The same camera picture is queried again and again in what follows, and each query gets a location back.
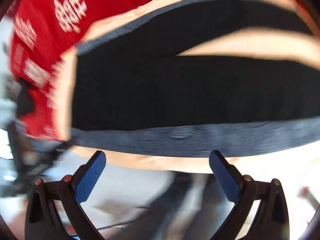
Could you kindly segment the black pants with patterned waistband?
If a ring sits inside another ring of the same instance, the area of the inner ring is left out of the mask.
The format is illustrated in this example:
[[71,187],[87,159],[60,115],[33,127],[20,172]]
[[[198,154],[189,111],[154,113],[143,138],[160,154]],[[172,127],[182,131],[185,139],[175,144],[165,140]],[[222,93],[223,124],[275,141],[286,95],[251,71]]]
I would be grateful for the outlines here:
[[319,140],[319,41],[259,0],[183,0],[78,45],[78,145],[165,157]]

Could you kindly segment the cream peach cloth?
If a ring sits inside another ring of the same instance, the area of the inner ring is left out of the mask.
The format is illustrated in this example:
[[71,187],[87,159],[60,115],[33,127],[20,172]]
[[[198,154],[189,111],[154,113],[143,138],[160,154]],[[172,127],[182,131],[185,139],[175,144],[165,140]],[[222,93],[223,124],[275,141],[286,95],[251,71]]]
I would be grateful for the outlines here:
[[[122,27],[132,20],[152,12],[155,9],[171,5],[182,0],[146,0],[138,2],[131,10],[123,14],[113,14],[93,22],[81,41],[86,43],[104,34]],[[294,10],[312,30],[315,39],[319,39],[319,14],[308,0],[262,0]],[[76,81],[76,53],[71,47],[62,54],[62,69],[57,76],[55,111],[53,126],[59,139],[71,136],[71,99]],[[233,164],[257,159],[268,160],[276,154],[281,159],[296,155],[295,149],[319,141],[319,118],[303,121],[271,124],[267,122],[240,125],[217,125],[201,128],[170,128],[164,137],[176,147],[185,146],[188,141],[197,143],[202,135],[208,137],[211,145],[217,146]],[[99,132],[82,132],[79,143],[72,148],[82,157],[90,157],[97,150],[106,153],[107,161],[113,165],[143,170],[181,171],[189,173],[209,173],[208,149],[201,147],[196,153],[183,156],[178,152],[148,153],[143,150],[112,150],[110,144],[115,141],[126,141],[125,133],[112,133],[107,138]]]

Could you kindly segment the red blanket with white characters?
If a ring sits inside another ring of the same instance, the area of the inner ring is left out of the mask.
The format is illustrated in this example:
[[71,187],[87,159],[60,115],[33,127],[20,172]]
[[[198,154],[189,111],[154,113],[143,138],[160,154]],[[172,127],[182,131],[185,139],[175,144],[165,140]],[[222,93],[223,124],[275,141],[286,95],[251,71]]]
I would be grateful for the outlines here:
[[27,135],[59,139],[53,126],[62,54],[81,41],[90,25],[123,14],[146,0],[17,0],[10,46],[10,70],[26,81],[33,107],[18,116]]

